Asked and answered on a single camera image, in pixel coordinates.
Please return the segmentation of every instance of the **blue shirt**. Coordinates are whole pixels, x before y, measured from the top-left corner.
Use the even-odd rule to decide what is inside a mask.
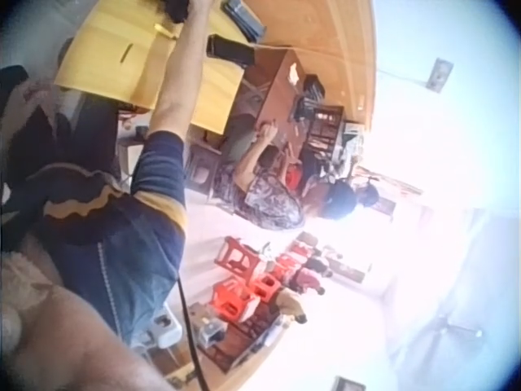
[[[66,163],[44,167],[3,205],[2,250],[15,250],[31,229],[64,287],[129,343],[178,279],[186,229],[182,153],[177,135],[152,134],[130,194],[102,172]]]

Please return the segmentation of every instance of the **red plastic stool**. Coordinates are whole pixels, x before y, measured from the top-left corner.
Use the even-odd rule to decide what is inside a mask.
[[[280,289],[281,284],[268,273],[264,273],[259,279],[252,280],[249,288],[255,293],[264,303],[270,303],[274,294]]]
[[[276,259],[277,263],[288,268],[288,269],[295,269],[302,267],[303,263],[300,261],[297,261],[294,257],[292,257],[290,254],[284,253],[277,257]]]
[[[289,269],[278,262],[275,262],[274,268],[269,272],[277,281],[284,281],[286,273]]]
[[[260,301],[250,288],[234,276],[213,286],[211,305],[228,322],[244,322],[253,315]]]
[[[266,262],[259,258],[259,253],[231,236],[225,237],[225,243],[215,260],[234,275],[249,283],[257,279],[266,270]]]
[[[296,260],[305,263],[313,255],[313,247],[299,240],[293,240],[288,252],[294,255]]]

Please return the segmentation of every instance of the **camouflage shirt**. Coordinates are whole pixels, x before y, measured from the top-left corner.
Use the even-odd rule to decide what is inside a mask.
[[[247,193],[233,181],[234,165],[223,165],[214,181],[215,195],[231,204],[241,217],[261,228],[273,231],[290,230],[304,225],[299,200],[278,178],[261,169]]]

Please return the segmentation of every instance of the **yellow stripe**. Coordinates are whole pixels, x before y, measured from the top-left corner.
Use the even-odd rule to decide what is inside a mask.
[[[34,178],[38,176],[41,173],[44,173],[50,169],[70,169],[72,171],[76,171],[77,173],[82,174],[85,177],[93,177],[96,174],[102,174],[104,177],[111,178],[112,176],[108,173],[105,173],[103,171],[88,171],[84,169],[83,167],[80,167],[79,165],[73,165],[72,163],[51,163],[50,165],[46,165],[45,167],[42,167],[37,173],[31,175],[28,177],[28,179]]]
[[[101,190],[99,196],[89,202],[67,200],[60,204],[54,204],[48,201],[43,207],[43,214],[59,219],[64,219],[74,213],[85,217],[91,211],[103,208],[108,203],[110,196],[119,198],[122,195],[124,195],[123,192],[116,190],[112,186],[106,185]]]
[[[18,214],[18,211],[16,212],[9,212],[9,213],[4,213],[2,215],[2,225],[6,224],[7,222],[9,222],[14,216],[16,216]]]
[[[181,227],[183,232],[186,232],[188,217],[186,216],[185,207],[181,203],[166,195],[149,191],[138,191],[134,197],[145,205],[166,214],[170,220]]]

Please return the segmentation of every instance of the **black hair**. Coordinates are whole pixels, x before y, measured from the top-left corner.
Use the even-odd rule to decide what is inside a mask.
[[[274,165],[275,159],[277,159],[280,150],[274,145],[269,145],[260,154],[257,164],[263,169],[270,169]]]
[[[380,194],[377,188],[369,181],[364,187],[361,187],[358,192],[358,202],[364,206],[364,208],[370,208],[376,204],[380,199]]]
[[[299,324],[304,324],[308,322],[308,317],[304,314],[295,316],[295,321]]]
[[[340,220],[350,214],[357,206],[357,195],[346,183],[337,181],[330,185],[321,217]]]

